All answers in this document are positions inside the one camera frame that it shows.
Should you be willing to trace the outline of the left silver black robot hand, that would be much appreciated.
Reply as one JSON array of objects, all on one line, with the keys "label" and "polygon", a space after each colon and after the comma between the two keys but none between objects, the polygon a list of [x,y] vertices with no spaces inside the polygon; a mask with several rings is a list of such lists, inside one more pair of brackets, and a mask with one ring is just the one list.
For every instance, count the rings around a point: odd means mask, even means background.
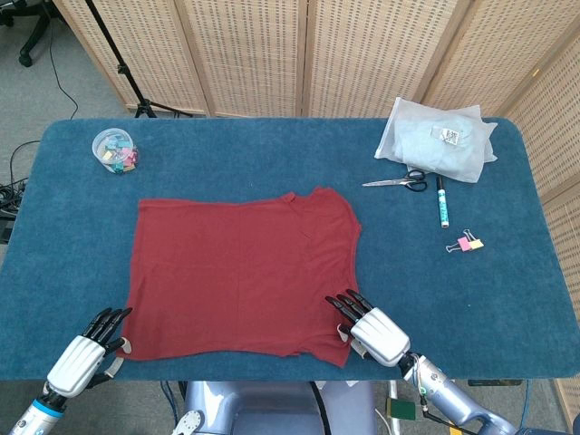
[{"label": "left silver black robot hand", "polygon": [[113,339],[131,311],[131,308],[106,308],[98,313],[72,339],[49,371],[43,394],[51,401],[64,401],[112,380],[132,351],[127,338]]}]

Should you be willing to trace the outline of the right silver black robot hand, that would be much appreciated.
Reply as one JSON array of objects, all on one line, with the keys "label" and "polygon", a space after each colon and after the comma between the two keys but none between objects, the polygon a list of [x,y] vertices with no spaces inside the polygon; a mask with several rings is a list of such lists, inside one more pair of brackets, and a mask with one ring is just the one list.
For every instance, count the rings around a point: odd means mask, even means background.
[{"label": "right silver black robot hand", "polygon": [[380,308],[374,307],[352,289],[344,294],[327,296],[325,301],[346,320],[337,332],[343,342],[362,357],[372,357],[385,367],[395,367],[409,360],[409,336]]}]

